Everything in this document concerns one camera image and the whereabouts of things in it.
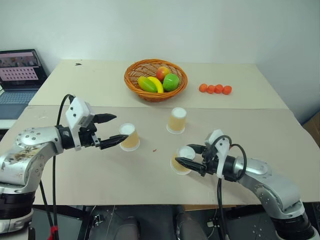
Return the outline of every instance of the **silver robotic arm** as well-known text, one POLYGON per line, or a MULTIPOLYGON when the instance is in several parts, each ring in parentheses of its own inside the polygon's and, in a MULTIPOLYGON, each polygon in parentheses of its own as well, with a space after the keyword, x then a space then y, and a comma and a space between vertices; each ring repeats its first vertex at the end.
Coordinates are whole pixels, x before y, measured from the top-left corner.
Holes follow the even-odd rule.
POLYGON ((13 147, 0 156, 0 235, 29 226, 35 192, 47 161, 64 150, 95 146, 101 150, 121 143, 127 135, 101 140, 95 124, 116 118, 94 114, 90 105, 73 97, 66 111, 67 127, 28 128, 18 134, 13 147))
POLYGON ((277 173, 264 161, 248 158, 245 173, 243 157, 228 156, 229 140, 216 130, 205 140, 205 145, 190 144, 195 153, 202 154, 202 163, 177 157, 186 168, 205 174, 217 174, 227 181, 239 182, 251 190, 270 216, 279 240, 320 240, 305 213, 298 187, 277 173))

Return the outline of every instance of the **laptop keyboard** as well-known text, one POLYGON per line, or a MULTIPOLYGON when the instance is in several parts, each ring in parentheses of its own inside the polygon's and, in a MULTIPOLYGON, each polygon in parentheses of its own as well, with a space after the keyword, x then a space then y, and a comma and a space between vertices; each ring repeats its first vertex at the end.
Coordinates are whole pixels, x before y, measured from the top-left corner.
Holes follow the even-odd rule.
POLYGON ((31 92, 4 92, 0 95, 0 104, 28 104, 36 93, 31 92))

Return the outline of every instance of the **paper cup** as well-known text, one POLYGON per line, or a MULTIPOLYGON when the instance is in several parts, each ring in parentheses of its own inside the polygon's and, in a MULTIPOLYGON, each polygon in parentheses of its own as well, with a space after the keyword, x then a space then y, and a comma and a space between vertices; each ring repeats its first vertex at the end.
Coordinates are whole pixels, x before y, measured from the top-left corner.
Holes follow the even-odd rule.
POLYGON ((170 159, 170 167, 174 172, 176 172, 179 175, 187 175, 191 173, 191 169, 188 169, 182 166, 180 163, 178 163, 176 157, 183 157, 193 160, 196 157, 195 151, 189 146, 183 146, 180 147, 176 151, 176 154, 174 154, 170 159))
POLYGON ((172 109, 166 129, 172 134, 182 134, 185 130, 187 111, 182 107, 172 109))
POLYGON ((120 126, 119 132, 120 134, 128 135, 128 137, 119 144, 122 150, 131 152, 140 146, 140 139, 135 125, 132 123, 124 123, 120 126))

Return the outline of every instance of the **white wall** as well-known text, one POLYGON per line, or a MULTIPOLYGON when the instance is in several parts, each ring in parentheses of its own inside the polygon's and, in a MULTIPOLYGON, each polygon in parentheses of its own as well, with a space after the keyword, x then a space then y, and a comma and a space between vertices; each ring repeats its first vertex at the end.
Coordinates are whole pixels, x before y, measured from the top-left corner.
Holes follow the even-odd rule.
POLYGON ((304 121, 320 108, 319 0, 0 0, 0 49, 60 59, 257 63, 304 121))

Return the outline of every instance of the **wicker basket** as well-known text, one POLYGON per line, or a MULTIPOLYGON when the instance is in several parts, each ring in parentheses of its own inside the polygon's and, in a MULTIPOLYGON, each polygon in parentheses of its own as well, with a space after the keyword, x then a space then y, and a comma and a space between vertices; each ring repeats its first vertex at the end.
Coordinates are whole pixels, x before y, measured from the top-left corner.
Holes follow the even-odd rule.
POLYGON ((161 102, 175 95, 181 93, 187 86, 188 78, 186 73, 177 65, 160 60, 160 59, 145 59, 138 61, 127 68, 124 74, 124 81, 128 88, 139 95, 144 100, 149 102, 161 102), (171 73, 176 74, 180 83, 176 90, 164 93, 147 92, 142 90, 138 85, 138 78, 140 76, 156 76, 156 72, 159 67, 165 66, 170 69, 171 73))

